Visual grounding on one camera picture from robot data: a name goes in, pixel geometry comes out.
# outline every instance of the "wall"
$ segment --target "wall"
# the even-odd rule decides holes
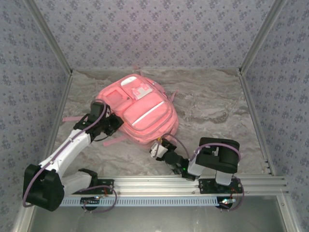
[[[23,1],[0,8],[0,231],[9,232],[24,170],[44,153],[67,75]]]
[[[246,73],[270,153],[309,231],[309,2],[289,0]]]
[[[273,0],[36,0],[73,69],[239,67]]]

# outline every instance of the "cable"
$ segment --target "cable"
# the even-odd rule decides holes
[[[223,147],[227,147],[227,148],[229,148],[229,149],[231,149],[231,150],[233,150],[233,151],[235,151],[237,153],[237,155],[238,155],[238,163],[239,163],[239,161],[241,159],[240,152],[236,148],[234,148],[233,146],[227,145],[227,144],[222,144],[222,143],[209,143],[209,144],[203,144],[203,145],[199,146],[195,150],[194,155],[191,157],[190,161],[193,160],[195,158],[195,156],[197,156],[199,154],[199,152],[201,151],[202,148],[207,147],[207,146],[208,147],[210,147],[210,146],[223,146]]]
[[[236,193],[236,201],[237,201],[238,200],[238,192],[234,188],[231,188],[231,191]]]
[[[245,199],[245,191],[244,191],[244,189],[243,189],[243,185],[242,185],[242,183],[241,183],[241,180],[238,178],[238,177],[236,177],[236,176],[233,176],[235,179],[237,179],[238,181],[239,181],[239,183],[240,183],[240,186],[241,186],[241,191],[242,191],[242,198],[241,198],[241,200],[240,200],[240,202],[238,203],[238,205],[236,205],[234,208],[228,208],[226,205],[224,205],[224,204],[219,204],[219,205],[221,205],[221,206],[223,206],[223,207],[225,207],[225,208],[227,208],[227,209],[223,209],[223,210],[225,210],[225,211],[234,211],[234,210],[237,210],[241,205],[242,205],[242,203],[243,203],[243,201],[244,201],[244,199]]]
[[[31,187],[32,187],[32,185],[33,185],[33,183],[34,183],[34,181],[39,177],[39,175],[51,164],[51,162],[53,162],[53,161],[61,154],[61,152],[62,152],[71,142],[74,141],[74,139],[76,139],[81,133],[85,132],[86,130],[88,130],[88,129],[92,128],[94,125],[96,125],[96,124],[102,119],[102,117],[104,116],[105,111],[106,111],[106,104],[105,104],[105,102],[104,102],[102,99],[94,99],[94,100],[91,102],[91,104],[92,104],[93,102],[101,102],[101,103],[104,104],[104,108],[103,108],[102,114],[97,118],[97,120],[96,120],[94,123],[92,123],[90,126],[88,126],[88,127],[86,127],[85,129],[83,129],[82,131],[78,132],[78,133],[77,133],[76,135],[74,135],[70,140],[68,140],[67,143],[64,144],[63,147],[61,147],[61,148],[59,149],[59,151],[51,158],[51,160],[50,160],[47,164],[45,164],[43,167],[41,167],[41,169],[34,175],[34,177],[31,179],[30,183],[28,184],[28,187],[27,187],[27,189],[26,189],[26,191],[25,191],[25,195],[24,195],[24,197],[23,197],[23,206],[24,206],[24,207],[31,207],[31,206],[33,206],[32,204],[26,204],[26,199],[27,199],[27,196],[28,196],[28,194],[29,194],[29,192],[30,192],[30,189],[31,189]]]
[[[82,189],[82,190],[79,190],[79,192],[86,191],[86,190],[92,190],[92,189],[98,189],[98,188],[108,188],[108,189],[110,189],[110,190],[115,194],[115,201],[114,201],[114,203],[111,205],[111,207],[109,207],[109,208],[107,208],[107,209],[96,210],[96,211],[89,211],[89,210],[86,209],[86,205],[87,205],[87,203],[88,203],[89,201],[91,201],[91,200],[87,200],[87,201],[84,202],[84,205],[83,205],[83,209],[84,209],[85,212],[87,212],[87,213],[105,213],[105,212],[108,212],[108,211],[112,210],[112,209],[115,207],[116,203],[117,203],[117,192],[116,192],[112,187],[110,187],[110,186],[108,186],[108,185],[98,185],[98,186],[89,187],[89,188],[86,188],[86,189],[84,188],[84,189]]]
[[[109,135],[107,135],[106,137],[104,137],[103,139],[97,139],[97,140],[94,140],[93,142],[100,142],[100,141],[103,141],[104,139],[107,139],[109,137]]]
[[[170,137],[176,139],[180,143],[180,145],[183,146],[183,148],[184,148],[184,150],[185,150],[185,152],[187,154],[188,159],[190,158],[190,155],[189,155],[189,152],[188,152],[187,148],[185,147],[185,145],[175,135],[172,135],[170,133],[165,133],[164,135],[162,135],[162,138],[166,137],[166,136],[170,136]]]

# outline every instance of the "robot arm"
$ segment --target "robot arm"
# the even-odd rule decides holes
[[[92,103],[90,113],[75,124],[69,137],[51,156],[39,165],[31,164],[26,168],[23,197],[33,182],[26,195],[26,202],[54,211],[65,196],[95,185],[94,179],[97,174],[93,171],[81,169],[74,175],[64,178],[63,174],[76,156],[90,145],[101,132],[110,136],[122,124],[122,119],[111,114],[108,105],[104,107],[103,103]]]
[[[92,103],[90,113],[75,124],[69,137],[51,156],[39,165],[31,164],[26,168],[24,204],[28,202],[54,211],[60,206],[64,197],[81,189],[96,186],[97,173],[91,170],[80,169],[67,177],[63,177],[63,174],[76,156],[101,132],[110,136],[122,124],[123,120],[111,114],[108,105],[104,106],[100,102]],[[233,140],[201,138],[199,145],[200,149],[193,158],[184,159],[175,152],[176,146],[163,139],[161,145],[154,144],[151,156],[158,161],[165,161],[175,174],[180,174],[188,180],[199,178],[206,167],[215,169],[216,182],[228,186],[232,175],[237,172],[239,143]]]
[[[201,138],[199,148],[190,159],[178,155],[176,148],[163,139],[162,144],[155,143],[152,146],[150,153],[157,161],[165,161],[175,174],[180,174],[187,180],[194,181],[202,175],[205,168],[211,168],[216,170],[216,183],[229,186],[233,174],[237,172],[240,153],[239,143],[234,140]]]

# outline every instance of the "metal frame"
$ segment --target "metal frame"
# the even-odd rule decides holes
[[[273,164],[268,146],[266,144],[266,140],[263,134],[262,126],[260,124],[260,121],[258,119],[257,112],[255,110],[254,102],[251,97],[249,86],[246,81],[246,78],[243,76],[242,73],[239,74],[239,79],[245,94],[245,98],[249,107],[249,112],[252,117],[253,125],[256,131],[257,139],[260,143],[260,147],[263,153],[263,156],[265,159],[267,159],[267,162],[269,164],[269,168],[271,171],[271,174],[273,176],[276,176],[276,169]],[[296,215],[295,208],[292,203],[292,199],[290,195],[286,194],[279,194],[277,195],[278,204],[280,206],[281,215],[284,221],[284,224],[286,226],[286,229],[288,232],[301,232],[302,229],[300,227],[299,220]]]
[[[267,174],[237,175],[241,179],[246,196],[277,196],[288,194],[283,176]],[[188,181],[177,175],[168,176],[105,176],[114,179],[114,189],[122,197],[183,197],[226,196],[227,194],[200,194],[198,180]],[[215,178],[214,175],[200,178]]]
[[[253,43],[251,44],[251,47],[249,51],[247,52],[241,66],[241,73],[244,74],[248,70],[249,66],[251,65],[252,61],[254,60],[258,50],[262,46],[265,38],[267,37],[269,31],[271,30],[272,26],[274,25],[277,17],[279,16],[282,8],[286,4],[287,0],[275,0],[272,4],[271,8],[269,9],[269,12],[263,21],[259,32],[257,33]]]
[[[65,56],[63,55],[62,50],[60,49],[56,39],[54,38],[52,32],[50,31],[43,15],[40,12],[40,9],[38,8],[37,4],[34,2],[34,0],[24,0],[24,3],[28,10],[30,11],[30,14],[32,15],[34,21],[39,26],[43,36],[45,37],[46,41],[48,42],[49,46],[51,47],[53,53],[55,54],[56,58],[58,59],[60,65],[64,69],[64,71],[67,74],[71,73],[71,68],[69,66],[69,63],[67,62]]]
[[[69,93],[72,77],[68,78],[65,91],[61,98],[60,107],[55,118],[52,133],[48,140],[45,150],[45,157],[52,152],[59,124],[61,122],[62,113],[65,102]],[[298,219],[296,217],[289,189],[286,186],[286,181],[283,176],[275,176],[276,172],[269,155],[268,148],[265,143],[265,138],[262,133],[261,126],[256,115],[254,104],[248,91],[248,85],[243,76],[240,76],[240,81],[246,100],[249,106],[250,114],[253,119],[254,128],[256,130],[258,140],[263,152],[263,155],[268,160],[272,175],[257,174],[257,175],[237,175],[244,186],[245,196],[277,196],[278,204],[280,204],[282,218],[288,232],[301,231]],[[189,197],[189,196],[223,196],[224,194],[200,194],[197,181],[187,181],[179,176],[129,176],[129,177],[108,177],[115,180],[115,190],[120,197]],[[213,175],[202,176],[201,178],[215,178]],[[36,208],[22,208],[17,216],[14,230],[15,232],[27,231],[30,227],[31,218],[34,215]]]

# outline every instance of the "marble surface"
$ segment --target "marble surface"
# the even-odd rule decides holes
[[[238,173],[266,173],[248,105],[234,70],[143,70],[144,75],[160,83],[168,95],[179,93],[174,105],[179,116],[176,136],[190,155],[200,137],[234,139],[240,143],[242,159]],[[132,70],[75,71],[63,116],[81,116],[89,112],[91,101],[107,85],[133,73]],[[69,135],[75,122],[61,123],[55,148]],[[178,145],[177,153],[185,156]],[[107,175],[167,175],[171,169],[150,157],[149,150],[130,141],[104,147],[93,142],[72,162],[65,175],[88,168]],[[215,171],[206,169],[205,174]]]

